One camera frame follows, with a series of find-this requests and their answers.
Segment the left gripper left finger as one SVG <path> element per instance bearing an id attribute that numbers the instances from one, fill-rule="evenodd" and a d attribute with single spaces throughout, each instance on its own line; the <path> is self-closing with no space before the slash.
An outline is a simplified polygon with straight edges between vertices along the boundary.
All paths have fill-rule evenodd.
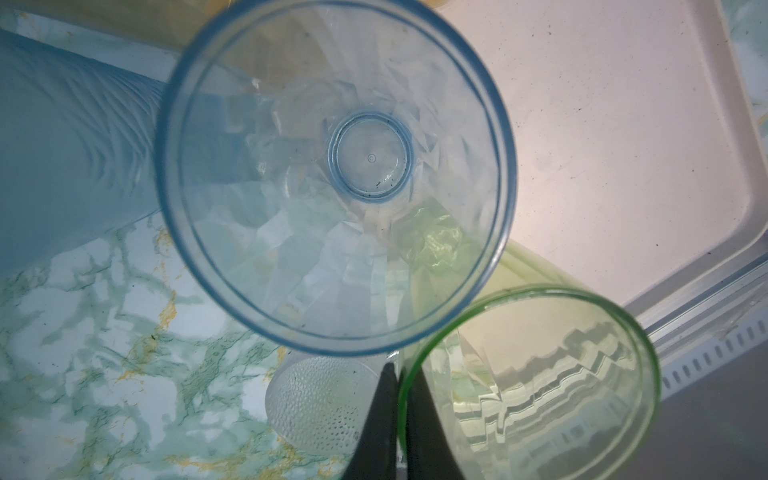
<path id="1" fill-rule="evenodd" d="M 398 390 L 395 365 L 387 363 L 343 480 L 396 478 Z"/>

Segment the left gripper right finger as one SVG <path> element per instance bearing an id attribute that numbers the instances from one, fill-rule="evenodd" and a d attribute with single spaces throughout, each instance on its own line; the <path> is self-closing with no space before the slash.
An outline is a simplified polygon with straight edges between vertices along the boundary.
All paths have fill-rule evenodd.
<path id="1" fill-rule="evenodd" d="M 407 475 L 415 480 L 464 478 L 448 445 L 421 369 L 409 389 L 406 412 Z"/>

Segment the green clear glass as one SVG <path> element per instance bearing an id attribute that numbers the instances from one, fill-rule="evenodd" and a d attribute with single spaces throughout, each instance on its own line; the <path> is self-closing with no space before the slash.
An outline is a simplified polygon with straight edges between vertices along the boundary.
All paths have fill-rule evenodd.
<path id="1" fill-rule="evenodd" d="M 661 391 L 622 307 L 517 243 L 478 297 L 405 364 L 398 436 L 421 369 L 463 479 L 607 479 L 635 454 Z"/>

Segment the blue clear faceted glass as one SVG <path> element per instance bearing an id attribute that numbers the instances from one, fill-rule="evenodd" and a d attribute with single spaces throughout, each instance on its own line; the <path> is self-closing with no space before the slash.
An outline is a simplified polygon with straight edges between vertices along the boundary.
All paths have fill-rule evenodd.
<path id="1" fill-rule="evenodd" d="M 155 139 L 161 210 L 230 315 L 293 349 L 389 352 L 488 283 L 518 165 L 477 53 L 419 1 L 239 1 L 189 43 Z"/>

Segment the blue frosted tall glass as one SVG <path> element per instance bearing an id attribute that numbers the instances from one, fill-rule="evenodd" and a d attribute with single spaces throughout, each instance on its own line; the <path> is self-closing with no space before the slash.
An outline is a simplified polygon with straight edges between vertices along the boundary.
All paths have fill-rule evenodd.
<path id="1" fill-rule="evenodd" d="M 153 140 L 163 89 L 2 32 L 2 276 L 158 210 Z"/>

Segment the amber tall glass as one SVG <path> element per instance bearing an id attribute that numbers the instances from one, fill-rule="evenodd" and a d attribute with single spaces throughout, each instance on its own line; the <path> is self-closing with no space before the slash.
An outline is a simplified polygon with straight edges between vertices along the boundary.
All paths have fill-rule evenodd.
<path id="1" fill-rule="evenodd" d="M 11 7 L 171 50 L 183 49 L 233 0 L 18 0 Z"/>

